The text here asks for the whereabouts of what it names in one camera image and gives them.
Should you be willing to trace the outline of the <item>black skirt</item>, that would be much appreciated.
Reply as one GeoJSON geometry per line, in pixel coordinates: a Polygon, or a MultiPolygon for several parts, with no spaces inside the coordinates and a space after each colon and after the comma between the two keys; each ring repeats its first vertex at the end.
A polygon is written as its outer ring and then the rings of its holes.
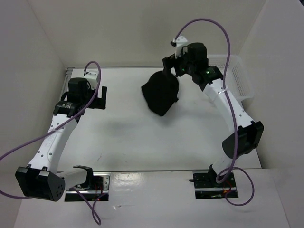
{"type": "Polygon", "coordinates": [[[179,82],[171,72],[158,71],[141,86],[141,90],[148,108],[158,116],[164,116],[178,101],[179,82]]]}

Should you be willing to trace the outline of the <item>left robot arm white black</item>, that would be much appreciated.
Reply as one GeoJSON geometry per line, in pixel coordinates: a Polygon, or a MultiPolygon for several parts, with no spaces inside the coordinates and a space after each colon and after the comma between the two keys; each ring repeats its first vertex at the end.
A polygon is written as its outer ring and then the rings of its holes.
{"type": "Polygon", "coordinates": [[[76,128],[84,107],[105,109],[107,88],[102,87],[98,97],[96,76],[72,78],[66,91],[55,105],[49,135],[43,140],[37,153],[26,167],[18,167],[15,177],[24,194],[29,198],[58,201],[65,190],[80,186],[84,190],[94,186],[93,170],[76,165],[69,172],[57,175],[60,157],[76,128]]]}

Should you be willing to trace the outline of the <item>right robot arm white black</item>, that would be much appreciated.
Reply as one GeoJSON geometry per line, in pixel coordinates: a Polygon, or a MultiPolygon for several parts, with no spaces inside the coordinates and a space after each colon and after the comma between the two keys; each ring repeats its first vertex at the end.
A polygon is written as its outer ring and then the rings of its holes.
{"type": "Polygon", "coordinates": [[[264,126],[245,112],[226,86],[226,76],[218,67],[209,64],[204,44],[174,40],[171,45],[175,53],[163,59],[164,71],[173,68],[176,77],[190,75],[218,109],[229,129],[230,135],[222,142],[224,154],[208,170],[210,185],[218,187],[229,177],[236,160],[256,149],[264,126]]]}

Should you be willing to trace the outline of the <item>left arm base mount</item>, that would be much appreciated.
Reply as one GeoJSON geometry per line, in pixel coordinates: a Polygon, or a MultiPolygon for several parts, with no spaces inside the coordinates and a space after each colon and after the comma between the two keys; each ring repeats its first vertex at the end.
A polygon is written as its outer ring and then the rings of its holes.
{"type": "MultiPolygon", "coordinates": [[[[88,202],[108,201],[110,189],[110,174],[109,173],[94,173],[90,184],[75,185],[74,188],[78,190],[88,202]]],[[[65,195],[65,202],[83,202],[83,198],[74,190],[67,190],[65,195]]]]}

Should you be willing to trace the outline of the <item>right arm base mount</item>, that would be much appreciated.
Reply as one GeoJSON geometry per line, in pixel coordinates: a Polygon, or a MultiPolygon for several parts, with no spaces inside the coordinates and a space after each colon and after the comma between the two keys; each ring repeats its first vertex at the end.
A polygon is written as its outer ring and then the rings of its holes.
{"type": "Polygon", "coordinates": [[[237,186],[234,174],[231,173],[228,179],[221,184],[217,184],[211,180],[211,176],[207,170],[193,171],[193,177],[189,182],[194,184],[195,198],[202,199],[224,199],[228,194],[228,198],[238,198],[237,186]]]}

